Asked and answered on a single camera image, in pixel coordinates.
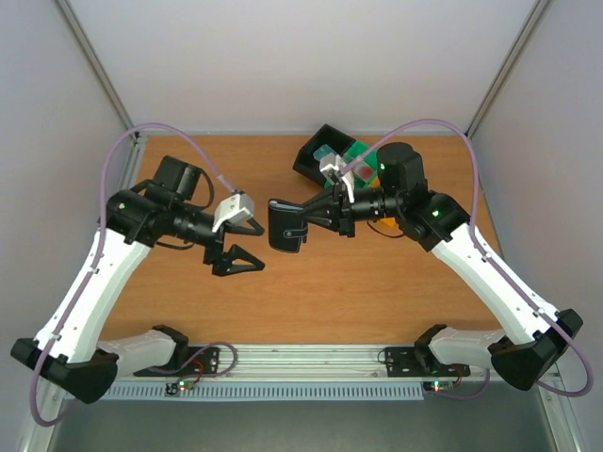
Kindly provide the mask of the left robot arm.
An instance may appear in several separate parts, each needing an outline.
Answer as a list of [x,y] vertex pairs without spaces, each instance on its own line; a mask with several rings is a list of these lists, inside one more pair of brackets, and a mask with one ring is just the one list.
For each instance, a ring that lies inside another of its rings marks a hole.
[[216,276],[264,268],[239,245],[224,247],[227,234],[263,234],[253,200],[235,191],[207,213],[191,203],[205,175],[203,169],[166,155],[153,178],[111,196],[68,294],[35,337],[15,342],[11,356],[86,404],[99,400],[121,377],[184,372],[192,352],[187,337],[173,328],[158,325],[117,341],[101,341],[100,333],[127,281],[164,236],[202,247],[203,262]]

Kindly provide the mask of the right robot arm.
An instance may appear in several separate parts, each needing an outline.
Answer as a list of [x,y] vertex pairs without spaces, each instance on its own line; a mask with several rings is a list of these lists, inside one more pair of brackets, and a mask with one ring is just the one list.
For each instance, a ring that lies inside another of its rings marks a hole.
[[409,144],[385,144],[377,160],[378,186],[357,188],[343,172],[343,158],[324,154],[319,169],[333,185],[303,204],[303,222],[352,237],[359,221],[395,220],[403,236],[451,268],[500,325],[496,331],[430,327],[415,342],[418,367],[428,374],[452,364],[493,369],[514,388],[531,389],[567,350],[581,317],[539,299],[519,280],[463,207],[428,188],[422,157]]

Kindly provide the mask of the red patterned card stack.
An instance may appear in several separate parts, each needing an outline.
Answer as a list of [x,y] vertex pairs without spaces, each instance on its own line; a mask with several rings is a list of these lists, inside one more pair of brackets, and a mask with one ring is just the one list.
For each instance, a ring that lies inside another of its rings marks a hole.
[[365,162],[359,163],[353,170],[354,176],[364,184],[369,184],[375,177],[375,169]]

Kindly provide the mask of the teal card stack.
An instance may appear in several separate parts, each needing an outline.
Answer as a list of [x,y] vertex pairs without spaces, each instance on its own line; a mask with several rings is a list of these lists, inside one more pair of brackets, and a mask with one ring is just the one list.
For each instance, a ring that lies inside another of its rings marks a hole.
[[312,156],[320,167],[337,164],[337,152],[328,144],[319,146],[313,151]]

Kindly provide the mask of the yellow plastic bin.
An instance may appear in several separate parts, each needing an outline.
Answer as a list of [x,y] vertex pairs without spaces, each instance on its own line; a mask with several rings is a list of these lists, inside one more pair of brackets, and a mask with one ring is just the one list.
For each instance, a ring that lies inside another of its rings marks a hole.
[[[370,183],[371,187],[379,187],[380,185],[381,183],[379,182],[377,177],[375,177]],[[378,223],[381,226],[387,228],[390,232],[397,230],[398,228],[398,225],[393,218],[382,218],[378,220]]]

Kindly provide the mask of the black plastic bin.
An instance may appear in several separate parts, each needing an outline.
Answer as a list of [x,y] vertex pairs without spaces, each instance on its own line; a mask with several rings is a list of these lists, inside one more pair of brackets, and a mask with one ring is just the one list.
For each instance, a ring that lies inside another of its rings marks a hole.
[[301,146],[292,169],[319,186],[324,186],[326,179],[319,169],[320,159],[327,153],[343,155],[355,141],[355,138],[324,124]]

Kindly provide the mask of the green plastic bin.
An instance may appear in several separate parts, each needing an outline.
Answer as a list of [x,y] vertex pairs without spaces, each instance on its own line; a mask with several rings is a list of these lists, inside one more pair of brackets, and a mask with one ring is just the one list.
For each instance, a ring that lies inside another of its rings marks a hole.
[[[342,154],[342,158],[345,161],[346,164],[349,164],[353,159],[355,159],[356,157],[360,156],[361,154],[363,154],[367,149],[369,148],[369,146],[367,144],[365,144],[362,141],[354,141],[349,148]],[[375,177],[377,177],[377,170],[379,167],[378,164],[378,159],[377,159],[377,155],[375,151],[372,151],[371,153],[369,153],[362,162],[365,162],[366,164],[370,165],[372,168],[375,169],[376,175]],[[357,179],[354,176],[354,183],[357,187],[367,187],[370,186],[369,184],[364,184],[362,181],[360,181],[359,179]]]

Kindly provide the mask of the aluminium front rail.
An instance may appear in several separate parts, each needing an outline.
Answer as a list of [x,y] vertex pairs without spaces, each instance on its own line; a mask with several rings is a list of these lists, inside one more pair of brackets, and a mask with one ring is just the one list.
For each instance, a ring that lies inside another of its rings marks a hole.
[[[469,377],[458,378],[389,378],[385,366],[377,360],[378,353],[385,347],[404,347],[407,345],[337,345],[337,344],[289,344],[289,345],[251,345],[210,344],[201,347],[197,354],[209,347],[220,348],[220,364],[215,375],[204,375],[206,379],[227,379],[231,381],[361,381],[361,380],[450,380],[471,381],[484,377],[484,371],[471,365]],[[176,371],[191,363],[193,357],[180,362],[181,367],[173,364],[163,366],[160,371],[167,374],[171,368]],[[123,379],[135,379],[134,373],[144,367],[128,371]]]

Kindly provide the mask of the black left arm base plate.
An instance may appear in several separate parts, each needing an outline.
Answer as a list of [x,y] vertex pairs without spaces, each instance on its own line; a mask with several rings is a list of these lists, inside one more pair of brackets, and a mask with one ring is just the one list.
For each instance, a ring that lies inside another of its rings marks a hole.
[[143,369],[134,373],[135,377],[138,378],[155,378],[155,377],[186,377],[186,376],[197,376],[199,371],[202,370],[204,375],[215,375],[218,372],[218,365],[220,364],[220,348],[209,347],[202,353],[197,354],[197,351],[201,347],[189,347],[186,355],[188,360],[193,357],[191,363],[182,369],[176,371],[175,368],[171,368],[167,374],[156,372],[153,369]]

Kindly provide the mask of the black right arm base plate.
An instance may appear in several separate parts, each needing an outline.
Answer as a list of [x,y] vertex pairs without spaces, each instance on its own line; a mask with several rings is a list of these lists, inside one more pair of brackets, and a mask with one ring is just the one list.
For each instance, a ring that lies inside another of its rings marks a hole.
[[437,364],[432,370],[425,370],[416,359],[415,348],[385,347],[379,353],[377,360],[385,366],[389,378],[458,378],[469,377],[470,367],[464,364]]

